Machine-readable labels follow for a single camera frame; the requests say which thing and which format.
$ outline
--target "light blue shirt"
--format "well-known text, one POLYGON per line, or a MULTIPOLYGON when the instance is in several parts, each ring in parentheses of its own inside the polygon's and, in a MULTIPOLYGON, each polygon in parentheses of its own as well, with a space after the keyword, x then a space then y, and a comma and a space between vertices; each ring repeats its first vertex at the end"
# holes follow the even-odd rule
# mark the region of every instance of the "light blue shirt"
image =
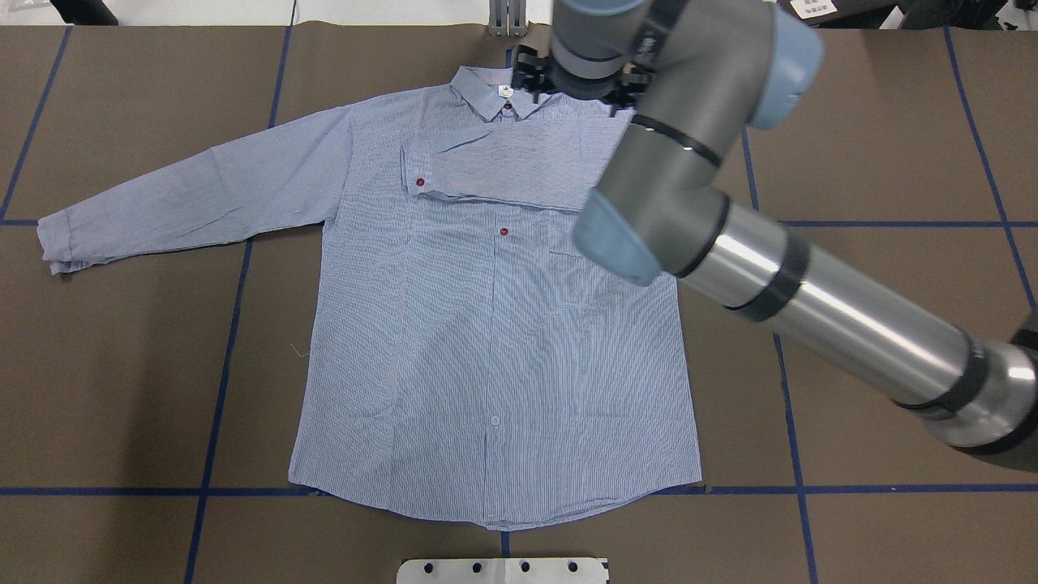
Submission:
POLYGON ((40 219, 44 258, 324 221, 293 482, 519 529, 699 481, 675 280, 627 283, 570 241, 628 119, 507 100, 510 77, 463 67, 212 147, 40 219))

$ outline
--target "shirt collar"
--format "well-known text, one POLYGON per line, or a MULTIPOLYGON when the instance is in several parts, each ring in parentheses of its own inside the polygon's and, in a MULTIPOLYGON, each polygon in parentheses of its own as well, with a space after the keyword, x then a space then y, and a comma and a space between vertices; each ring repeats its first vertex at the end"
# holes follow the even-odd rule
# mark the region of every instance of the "shirt collar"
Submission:
POLYGON ((490 121, 497 115, 504 102, 512 102, 512 108, 522 119, 541 108, 551 95, 541 95, 541 103, 534 103, 534 95, 522 89, 516 89, 511 98, 504 99, 497 94, 497 89, 489 85, 508 85, 512 83, 511 68, 483 68, 463 66, 450 80, 450 87, 465 100, 484 121, 490 121))

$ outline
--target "shirt sleeve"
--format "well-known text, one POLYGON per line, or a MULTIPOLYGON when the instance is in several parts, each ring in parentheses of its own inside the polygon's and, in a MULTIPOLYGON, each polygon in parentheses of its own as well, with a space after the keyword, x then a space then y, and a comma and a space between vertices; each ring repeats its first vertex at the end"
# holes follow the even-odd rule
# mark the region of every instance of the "shirt sleeve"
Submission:
POLYGON ((51 273, 241 241, 335 216, 350 170, 349 106, 245 136, 39 219, 51 273))

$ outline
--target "white sticker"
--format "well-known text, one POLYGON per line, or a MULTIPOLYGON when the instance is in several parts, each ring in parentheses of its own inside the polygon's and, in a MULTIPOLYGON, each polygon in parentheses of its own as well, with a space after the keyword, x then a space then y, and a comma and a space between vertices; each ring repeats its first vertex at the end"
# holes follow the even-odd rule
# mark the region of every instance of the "white sticker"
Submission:
POLYGON ((813 19, 837 11, 832 0, 789 0, 789 5, 796 10, 800 20, 813 19))

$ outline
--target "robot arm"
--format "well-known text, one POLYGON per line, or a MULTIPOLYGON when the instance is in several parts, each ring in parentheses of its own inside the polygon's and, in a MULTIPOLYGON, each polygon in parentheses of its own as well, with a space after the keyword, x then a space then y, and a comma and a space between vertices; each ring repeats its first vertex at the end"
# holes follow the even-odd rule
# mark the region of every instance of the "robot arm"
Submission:
POLYGON ((513 85, 636 104, 574 228, 602 267, 661 271, 793 338, 919 416, 950 446, 1038 472, 1038 317, 975 339, 713 189, 742 128, 771 128, 821 62, 817 34, 759 0, 555 0, 550 53, 513 85))

